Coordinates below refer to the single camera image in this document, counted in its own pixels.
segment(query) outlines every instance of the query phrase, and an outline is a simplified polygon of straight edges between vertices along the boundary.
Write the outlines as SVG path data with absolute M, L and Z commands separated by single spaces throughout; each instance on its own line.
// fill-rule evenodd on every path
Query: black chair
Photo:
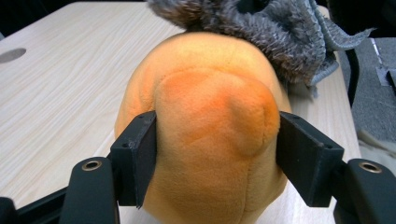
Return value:
M 143 0 L 107 0 L 107 2 L 142 2 Z M 0 32 L 12 35 L 25 26 L 77 0 L 0 0 Z
M 321 0 L 332 20 L 350 35 L 376 28 L 370 37 L 396 37 L 396 0 Z M 348 99 L 353 105 L 360 76 L 359 60 L 354 49 L 347 50 L 350 65 Z

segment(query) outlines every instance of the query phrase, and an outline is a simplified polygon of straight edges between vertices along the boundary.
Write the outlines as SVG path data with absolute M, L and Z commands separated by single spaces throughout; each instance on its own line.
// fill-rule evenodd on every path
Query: plush fabric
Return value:
M 372 30 L 347 35 L 315 0 L 148 0 L 152 10 L 187 31 L 246 39 L 279 78 L 315 86 L 338 66 L 333 52 L 353 49 Z
M 254 223 L 284 189 L 276 165 L 287 94 L 259 49 L 211 33 L 173 36 L 134 71 L 119 136 L 156 110 L 158 155 L 143 207 L 163 223 Z

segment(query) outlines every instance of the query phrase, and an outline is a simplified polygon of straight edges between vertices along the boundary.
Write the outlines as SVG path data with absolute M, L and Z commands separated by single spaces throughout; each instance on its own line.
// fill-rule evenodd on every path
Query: black metal bracket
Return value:
M 394 223 L 396 178 L 373 161 L 342 161 L 344 149 L 304 119 L 281 112 L 276 162 L 308 206 L 328 207 L 344 223 Z M 120 223 L 118 205 L 143 205 L 156 162 L 156 115 L 137 116 L 107 158 L 73 169 L 69 186 L 16 210 L 0 199 L 0 223 Z

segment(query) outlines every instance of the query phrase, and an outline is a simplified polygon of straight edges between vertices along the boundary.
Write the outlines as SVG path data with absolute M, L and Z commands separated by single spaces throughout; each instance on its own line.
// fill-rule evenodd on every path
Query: table surface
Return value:
M 157 44 L 182 32 L 145 3 L 74 3 L 0 41 L 0 195 L 17 208 L 68 184 L 73 166 L 105 156 L 134 69 Z M 318 84 L 318 98 L 290 88 L 293 112 L 360 156 L 340 69 Z M 157 223 L 122 207 L 122 223 Z M 291 184 L 258 223 L 334 223 L 332 208 L 309 208 Z

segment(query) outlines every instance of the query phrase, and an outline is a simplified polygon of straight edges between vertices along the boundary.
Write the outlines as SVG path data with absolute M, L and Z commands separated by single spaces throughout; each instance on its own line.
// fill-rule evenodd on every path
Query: wooden table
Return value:
M 0 55 L 26 49 L 0 63 L 0 195 L 24 206 L 65 187 L 77 162 L 105 156 L 130 75 L 180 32 L 144 3 L 75 3 L 0 41 Z M 346 160 L 359 157 L 341 70 L 319 83 L 317 99 L 296 88 L 294 113 L 344 147 Z M 120 214 L 156 223 L 132 207 Z M 306 207 L 288 185 L 259 223 L 333 223 L 332 209 Z

